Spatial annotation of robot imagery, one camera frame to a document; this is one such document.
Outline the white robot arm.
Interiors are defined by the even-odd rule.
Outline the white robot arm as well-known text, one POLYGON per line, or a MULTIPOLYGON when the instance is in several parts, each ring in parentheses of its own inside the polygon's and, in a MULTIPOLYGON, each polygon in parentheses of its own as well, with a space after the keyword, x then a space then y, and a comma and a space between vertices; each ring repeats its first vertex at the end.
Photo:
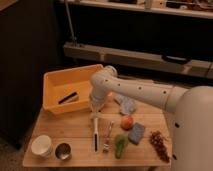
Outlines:
POLYGON ((171 171, 213 171, 213 87, 182 88, 117 77, 112 66, 94 73, 90 104, 99 111, 110 92, 175 115, 171 171))

